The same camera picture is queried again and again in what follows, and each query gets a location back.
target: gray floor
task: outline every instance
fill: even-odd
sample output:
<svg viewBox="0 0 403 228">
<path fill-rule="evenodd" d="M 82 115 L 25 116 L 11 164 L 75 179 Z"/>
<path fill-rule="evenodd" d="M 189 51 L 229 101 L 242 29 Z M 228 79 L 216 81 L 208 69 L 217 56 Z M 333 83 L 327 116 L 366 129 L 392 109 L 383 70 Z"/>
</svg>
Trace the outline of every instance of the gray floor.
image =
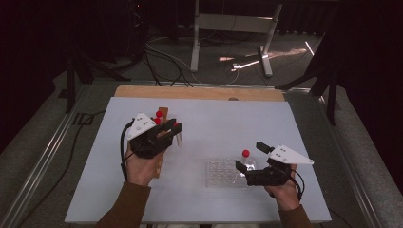
<svg viewBox="0 0 403 228">
<path fill-rule="evenodd" d="M 248 36 L 235 32 L 229 35 L 237 36 L 239 39 Z M 199 72 L 192 75 L 184 64 L 181 64 L 182 70 L 188 82 L 194 86 L 279 86 L 303 74 L 312 58 L 305 42 L 311 45 L 313 51 L 320 43 L 319 38 L 310 35 L 276 35 L 270 48 L 271 63 L 275 72 L 272 78 L 263 76 L 259 64 L 243 68 L 239 72 L 231 72 L 230 66 L 234 63 L 244 64 L 256 61 L 254 55 L 257 54 L 257 48 L 263 44 L 264 40 L 265 36 L 257 35 L 252 40 L 239 44 L 202 47 Z M 152 48 L 173 55 L 184 61 L 186 65 L 190 65 L 191 38 L 180 38 L 178 43 L 166 38 L 153 38 L 148 44 Z M 219 62 L 220 57 L 234 59 Z M 164 78 L 177 77 L 177 69 L 166 61 L 150 57 L 150 62 Z M 133 85 L 154 85 L 150 71 L 143 63 L 123 75 L 131 78 L 130 84 Z M 313 82 L 314 80 L 306 82 L 299 87 L 309 88 Z M 19 189 L 34 164 L 47 150 L 59 124 L 71 117 L 64 113 L 67 102 L 57 98 L 60 90 L 66 87 L 66 74 L 57 77 L 55 84 L 56 91 L 0 155 L 1 218 L 7 213 L 18 195 Z M 105 110 L 109 98 L 113 96 L 118 85 L 120 83 L 98 75 L 93 85 L 82 86 L 81 91 L 85 91 L 85 94 L 73 115 Z M 329 126 L 322 114 L 323 105 L 320 98 L 310 96 L 306 89 L 294 89 L 294 91 L 287 92 L 285 98 L 296 116 L 307 151 L 310 157 L 316 161 L 314 168 L 328 207 L 337 212 L 352 227 L 380 227 L 368 223 L 371 220 L 378 220 L 384 227 L 403 227 L 402 196 L 393 185 L 391 177 L 343 89 L 339 88 L 337 93 L 337 126 Z M 91 225 L 65 224 L 64 218 L 101 120 L 102 115 L 98 115 L 92 125 L 82 128 L 76 141 L 71 166 L 66 175 L 44 203 L 29 216 L 23 227 L 91 227 Z M 78 129 L 78 125 L 70 125 L 60 144 L 56 144 L 57 150 L 48 171 L 38 184 L 22 218 L 39 202 L 62 174 L 67 166 Z M 347 151 L 347 159 L 340 154 L 341 150 Z M 353 171 L 346 166 L 349 162 L 355 165 Z M 351 177 L 354 176 L 360 179 L 358 183 L 354 182 L 354 179 L 352 180 Z M 365 208 L 367 204 L 363 205 L 363 200 L 371 203 L 377 219 L 374 216 L 368 218 L 368 208 Z M 332 221 L 318 224 L 316 227 L 348 227 L 339 216 L 332 213 Z M 279 225 L 262 224 L 260 227 L 279 227 Z"/>
</svg>

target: red object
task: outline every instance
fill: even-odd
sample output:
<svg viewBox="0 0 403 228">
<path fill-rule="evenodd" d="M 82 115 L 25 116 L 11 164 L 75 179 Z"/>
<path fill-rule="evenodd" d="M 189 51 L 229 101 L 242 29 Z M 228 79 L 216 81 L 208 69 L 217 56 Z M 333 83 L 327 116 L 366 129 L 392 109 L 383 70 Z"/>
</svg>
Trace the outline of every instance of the red object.
<svg viewBox="0 0 403 228">
<path fill-rule="evenodd" d="M 251 153 L 249 152 L 249 150 L 243 150 L 243 151 L 242 151 L 242 156 L 243 156 L 244 158 L 249 157 L 250 154 L 251 154 Z"/>
<path fill-rule="evenodd" d="M 155 115 L 156 115 L 158 118 L 160 118 L 160 117 L 163 115 L 163 113 L 162 113 L 161 111 L 157 111 L 157 112 L 155 113 Z"/>
<path fill-rule="evenodd" d="M 160 124 L 161 123 L 161 119 L 160 118 L 155 118 L 154 119 L 155 124 Z"/>
</svg>

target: hand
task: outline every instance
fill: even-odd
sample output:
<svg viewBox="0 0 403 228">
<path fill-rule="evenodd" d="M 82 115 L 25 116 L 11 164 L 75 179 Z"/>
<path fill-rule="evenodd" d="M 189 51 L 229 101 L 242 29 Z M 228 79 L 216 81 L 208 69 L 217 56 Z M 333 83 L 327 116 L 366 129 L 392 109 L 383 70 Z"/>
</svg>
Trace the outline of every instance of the hand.
<svg viewBox="0 0 403 228">
<path fill-rule="evenodd" d="M 154 177 L 155 167 L 158 160 L 163 156 L 162 153 L 158 154 L 152 159 L 142 159 L 130 149 L 130 143 L 127 144 L 127 150 L 125 157 L 129 157 L 126 160 L 127 181 L 142 186 L 148 186 Z"/>
<path fill-rule="evenodd" d="M 292 164 L 291 169 L 297 170 L 297 165 Z M 296 173 L 292 172 L 291 177 L 295 178 Z M 282 186 L 264 186 L 264 189 L 271 195 L 274 195 L 281 211 L 290 211 L 299 207 L 296 185 L 288 180 Z"/>
</svg>

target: brown sleeve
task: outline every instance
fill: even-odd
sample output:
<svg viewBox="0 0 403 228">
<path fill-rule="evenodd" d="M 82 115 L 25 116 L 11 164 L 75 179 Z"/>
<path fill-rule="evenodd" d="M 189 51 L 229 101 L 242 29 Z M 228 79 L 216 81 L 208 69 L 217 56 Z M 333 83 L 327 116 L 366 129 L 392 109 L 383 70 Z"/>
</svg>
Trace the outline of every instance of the brown sleeve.
<svg viewBox="0 0 403 228">
<path fill-rule="evenodd" d="M 278 211 L 284 228 L 312 228 L 302 205 L 291 211 Z"/>
<path fill-rule="evenodd" d="M 150 191 L 150 187 L 125 182 L 112 209 L 98 221 L 95 227 L 138 228 L 142 222 Z"/>
</svg>

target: white board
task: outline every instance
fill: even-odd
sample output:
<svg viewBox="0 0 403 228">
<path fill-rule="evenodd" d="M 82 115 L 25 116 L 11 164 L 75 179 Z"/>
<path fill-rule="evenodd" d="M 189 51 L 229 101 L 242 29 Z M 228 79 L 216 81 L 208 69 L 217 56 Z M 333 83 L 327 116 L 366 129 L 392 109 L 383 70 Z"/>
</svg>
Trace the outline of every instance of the white board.
<svg viewBox="0 0 403 228">
<path fill-rule="evenodd" d="M 120 137 L 137 113 L 152 117 L 160 106 L 168 118 L 182 122 L 183 146 L 165 152 L 162 173 L 150 186 L 143 222 L 264 223 L 279 221 L 274 199 L 257 186 L 248 189 L 207 188 L 206 163 L 214 158 L 239 157 L 251 151 L 257 168 L 267 155 L 260 141 L 287 145 L 309 157 L 286 102 L 244 102 L 186 99 L 111 98 L 88 156 L 66 222 L 94 223 L 113 205 L 124 182 L 120 166 Z M 305 180 L 301 201 L 312 222 L 331 220 L 312 165 L 299 165 Z"/>
</svg>

